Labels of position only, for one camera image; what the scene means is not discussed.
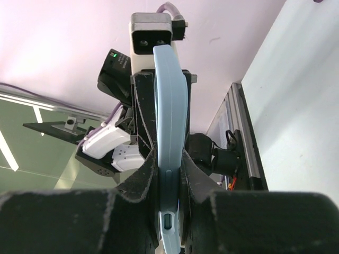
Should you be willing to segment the light blue phone case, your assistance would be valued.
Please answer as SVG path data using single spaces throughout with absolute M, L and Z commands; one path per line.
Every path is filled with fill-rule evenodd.
M 153 53 L 160 232 L 165 252 L 180 253 L 180 167 L 188 117 L 188 86 L 171 46 L 155 46 Z

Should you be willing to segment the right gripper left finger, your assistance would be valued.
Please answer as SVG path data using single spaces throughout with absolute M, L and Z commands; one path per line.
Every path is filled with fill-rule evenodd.
M 155 157 L 115 188 L 2 194 L 1 253 L 154 253 Z

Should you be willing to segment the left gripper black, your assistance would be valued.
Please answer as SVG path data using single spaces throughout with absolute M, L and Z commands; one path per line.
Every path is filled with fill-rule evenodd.
M 188 88 L 188 111 L 186 118 L 185 148 L 189 148 L 190 137 L 190 103 L 192 76 L 187 69 L 182 70 Z M 156 123 L 154 99 L 154 73 L 138 72 L 131 77 L 130 57 L 110 49 L 100 70 L 98 89 L 119 100 L 124 106 L 132 105 L 135 121 L 135 133 L 138 141 L 139 153 L 145 159 L 151 157 L 156 160 Z

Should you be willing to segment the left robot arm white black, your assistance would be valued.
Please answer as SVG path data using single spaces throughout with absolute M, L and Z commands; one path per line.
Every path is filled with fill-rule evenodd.
M 140 167 L 154 150 L 160 182 L 172 187 L 179 181 L 188 131 L 187 72 L 169 45 L 154 47 L 150 68 L 139 72 L 123 70 L 123 58 L 111 50 L 98 77 L 99 89 L 119 104 L 98 128 L 87 131 L 76 158 L 110 176 Z

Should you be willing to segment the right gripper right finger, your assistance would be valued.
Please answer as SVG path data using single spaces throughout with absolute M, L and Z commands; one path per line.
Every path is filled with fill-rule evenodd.
M 338 208 L 320 193 L 227 191 L 182 160 L 186 253 L 338 253 Z

